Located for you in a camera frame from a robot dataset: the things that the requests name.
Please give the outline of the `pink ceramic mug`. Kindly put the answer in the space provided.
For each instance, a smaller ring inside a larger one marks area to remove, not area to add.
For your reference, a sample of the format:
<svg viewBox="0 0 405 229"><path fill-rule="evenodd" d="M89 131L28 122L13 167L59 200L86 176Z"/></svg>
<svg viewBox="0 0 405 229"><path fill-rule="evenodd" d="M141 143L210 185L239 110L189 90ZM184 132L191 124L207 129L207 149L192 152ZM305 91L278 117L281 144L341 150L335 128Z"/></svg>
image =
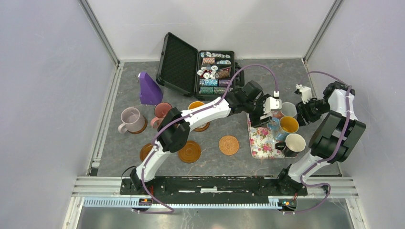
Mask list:
<svg viewBox="0 0 405 229"><path fill-rule="evenodd" d="M159 103L158 105L155 106L154 109L154 115L155 117L151 120L150 125L154 128L157 129L167 113L172 109L172 105L167 102L162 102Z"/></svg>

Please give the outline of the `lavender ceramic mug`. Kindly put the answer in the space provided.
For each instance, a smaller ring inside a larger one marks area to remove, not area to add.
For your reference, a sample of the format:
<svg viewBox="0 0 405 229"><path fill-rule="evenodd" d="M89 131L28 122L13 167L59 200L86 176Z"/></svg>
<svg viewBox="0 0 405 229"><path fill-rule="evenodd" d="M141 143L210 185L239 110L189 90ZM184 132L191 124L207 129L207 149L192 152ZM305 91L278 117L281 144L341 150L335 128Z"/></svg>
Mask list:
<svg viewBox="0 0 405 229"><path fill-rule="evenodd" d="M129 131L138 131L144 126L145 117L135 107L126 108L120 115L121 124L118 132L124 134Z"/></svg>

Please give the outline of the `blue mug yellow inside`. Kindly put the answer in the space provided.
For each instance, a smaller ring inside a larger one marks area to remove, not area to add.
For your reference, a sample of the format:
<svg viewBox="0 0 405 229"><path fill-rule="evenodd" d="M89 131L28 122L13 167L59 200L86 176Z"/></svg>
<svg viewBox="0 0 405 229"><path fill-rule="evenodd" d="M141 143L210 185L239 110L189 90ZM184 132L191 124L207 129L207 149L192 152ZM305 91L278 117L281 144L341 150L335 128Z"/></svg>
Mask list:
<svg viewBox="0 0 405 229"><path fill-rule="evenodd" d="M284 116L280 119L273 118L267 127L272 131L272 135L277 141L285 141L289 134L298 131L299 123L294 117Z"/></svg>

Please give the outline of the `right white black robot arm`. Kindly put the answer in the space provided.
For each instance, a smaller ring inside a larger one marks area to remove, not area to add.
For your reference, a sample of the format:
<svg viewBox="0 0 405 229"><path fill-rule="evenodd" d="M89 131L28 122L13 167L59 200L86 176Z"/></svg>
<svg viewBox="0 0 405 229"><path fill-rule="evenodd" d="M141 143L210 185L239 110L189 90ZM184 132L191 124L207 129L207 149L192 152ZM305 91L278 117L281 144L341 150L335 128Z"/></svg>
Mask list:
<svg viewBox="0 0 405 229"><path fill-rule="evenodd" d="M348 158L366 129L354 113L354 96L351 86L335 81L325 88L323 98L303 97L295 105L299 126L325 117L309 141L309 151L278 175L276 189L280 194L297 193L316 171Z"/></svg>

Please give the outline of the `white ceramic mug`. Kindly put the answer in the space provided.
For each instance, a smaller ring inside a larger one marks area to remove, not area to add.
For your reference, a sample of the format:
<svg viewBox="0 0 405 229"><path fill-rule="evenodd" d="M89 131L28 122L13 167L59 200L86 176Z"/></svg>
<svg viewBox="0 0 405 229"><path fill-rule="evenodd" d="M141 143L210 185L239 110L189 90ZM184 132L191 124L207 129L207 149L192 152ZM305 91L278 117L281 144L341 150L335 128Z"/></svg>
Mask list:
<svg viewBox="0 0 405 229"><path fill-rule="evenodd" d="M290 102L283 102L281 107L282 116L296 117L298 112L296 106Z"/></svg>

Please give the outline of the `floral mug orange inside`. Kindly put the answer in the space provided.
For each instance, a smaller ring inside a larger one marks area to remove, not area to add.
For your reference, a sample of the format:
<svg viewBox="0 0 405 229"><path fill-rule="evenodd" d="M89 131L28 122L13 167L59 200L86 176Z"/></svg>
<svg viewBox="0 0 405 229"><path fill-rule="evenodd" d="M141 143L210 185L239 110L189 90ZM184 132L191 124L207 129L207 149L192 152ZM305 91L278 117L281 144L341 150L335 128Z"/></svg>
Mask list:
<svg viewBox="0 0 405 229"><path fill-rule="evenodd" d="M192 102L192 103L189 104L188 110L191 110L191 109L203 106L203 105L205 105L205 103L203 103L201 101L195 101L195 102Z"/></svg>

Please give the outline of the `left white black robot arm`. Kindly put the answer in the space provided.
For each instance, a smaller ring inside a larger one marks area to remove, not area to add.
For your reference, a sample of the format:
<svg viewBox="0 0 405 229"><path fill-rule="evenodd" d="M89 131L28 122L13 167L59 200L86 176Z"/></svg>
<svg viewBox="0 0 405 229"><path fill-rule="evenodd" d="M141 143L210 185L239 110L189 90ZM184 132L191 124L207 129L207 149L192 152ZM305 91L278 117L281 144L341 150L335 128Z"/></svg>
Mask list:
<svg viewBox="0 0 405 229"><path fill-rule="evenodd" d="M249 81L241 88L226 89L223 96L197 108L183 111L172 108L158 127L151 142L152 149L131 171L131 187L138 194L147 193L159 167L171 153L184 148L190 132L197 127L241 112L250 115L254 126L263 126L271 120L272 110L280 106L278 89L272 95L265 94L257 82Z"/></svg>

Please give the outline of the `woven rattan round coaster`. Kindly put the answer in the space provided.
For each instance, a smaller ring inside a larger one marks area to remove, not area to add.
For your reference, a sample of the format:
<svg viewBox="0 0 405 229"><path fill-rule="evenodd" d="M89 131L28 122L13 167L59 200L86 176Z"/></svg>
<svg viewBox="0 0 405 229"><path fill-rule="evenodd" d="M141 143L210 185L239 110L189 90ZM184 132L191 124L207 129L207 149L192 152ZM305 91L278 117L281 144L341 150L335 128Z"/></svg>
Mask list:
<svg viewBox="0 0 405 229"><path fill-rule="evenodd" d="M234 155L239 150L239 142L232 135L223 136L218 143L220 151L225 155Z"/></svg>

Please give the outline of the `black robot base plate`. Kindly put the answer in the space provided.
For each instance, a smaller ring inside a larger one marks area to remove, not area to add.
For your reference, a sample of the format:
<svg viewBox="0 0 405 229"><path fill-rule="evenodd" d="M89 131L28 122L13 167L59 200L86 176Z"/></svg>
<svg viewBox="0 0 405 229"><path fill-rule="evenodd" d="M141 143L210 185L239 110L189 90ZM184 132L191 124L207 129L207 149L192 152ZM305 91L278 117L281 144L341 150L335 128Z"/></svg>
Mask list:
<svg viewBox="0 0 405 229"><path fill-rule="evenodd" d="M268 197L305 196L300 183L266 176L163 177L134 185L129 178L121 182L121 195L145 195L150 192L165 204L259 204Z"/></svg>

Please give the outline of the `brown wooden coaster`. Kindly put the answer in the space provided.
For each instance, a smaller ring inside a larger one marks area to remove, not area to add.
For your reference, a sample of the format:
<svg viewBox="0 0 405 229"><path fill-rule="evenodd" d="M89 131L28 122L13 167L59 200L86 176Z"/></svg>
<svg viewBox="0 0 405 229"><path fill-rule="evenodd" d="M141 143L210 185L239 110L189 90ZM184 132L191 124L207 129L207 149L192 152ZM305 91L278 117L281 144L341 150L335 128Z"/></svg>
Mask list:
<svg viewBox="0 0 405 229"><path fill-rule="evenodd" d="M151 143L145 144L142 147L142 149L140 150L140 153L139 153L139 158L140 158L141 162L143 162L146 159L147 155L152 150L152 148L153 148L153 145Z"/></svg>
<svg viewBox="0 0 405 229"><path fill-rule="evenodd" d="M128 132L131 133L131 134L140 134L147 128L147 126L148 126L148 120L145 119L144 126L140 130L135 131L135 132L128 130Z"/></svg>
<svg viewBox="0 0 405 229"><path fill-rule="evenodd" d="M210 126L210 122L207 122L203 125L200 125L194 129L195 132L202 132L205 131Z"/></svg>
<svg viewBox="0 0 405 229"><path fill-rule="evenodd" d="M201 156L201 147L195 141L187 141L185 146L178 151L179 159L184 163L194 163Z"/></svg>

